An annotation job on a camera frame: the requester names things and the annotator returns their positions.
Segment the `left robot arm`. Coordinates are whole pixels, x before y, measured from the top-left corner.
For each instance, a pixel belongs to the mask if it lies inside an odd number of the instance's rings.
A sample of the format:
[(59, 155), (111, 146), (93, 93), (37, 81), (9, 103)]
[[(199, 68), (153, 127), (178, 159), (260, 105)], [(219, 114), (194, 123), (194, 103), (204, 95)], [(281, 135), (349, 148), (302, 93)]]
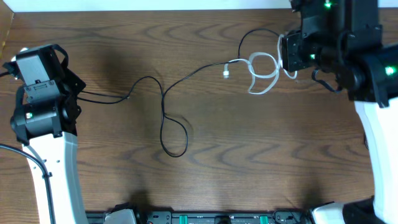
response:
[(10, 125), (34, 181), (41, 223), (137, 223), (127, 205), (104, 214), (88, 213), (77, 169), (77, 96), (86, 87), (68, 68), (68, 54), (57, 44), (22, 49), (4, 68), (22, 80)]

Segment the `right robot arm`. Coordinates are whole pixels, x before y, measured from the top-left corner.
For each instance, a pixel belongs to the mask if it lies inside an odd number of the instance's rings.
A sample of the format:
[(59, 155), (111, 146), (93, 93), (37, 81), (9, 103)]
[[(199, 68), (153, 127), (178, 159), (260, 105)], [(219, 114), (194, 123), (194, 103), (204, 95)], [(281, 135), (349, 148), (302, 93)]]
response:
[(305, 223), (397, 222), (397, 46), (382, 43), (377, 0), (291, 0), (301, 26), (283, 36), (282, 63), (297, 72), (332, 73), (364, 129), (374, 195), (313, 208)]

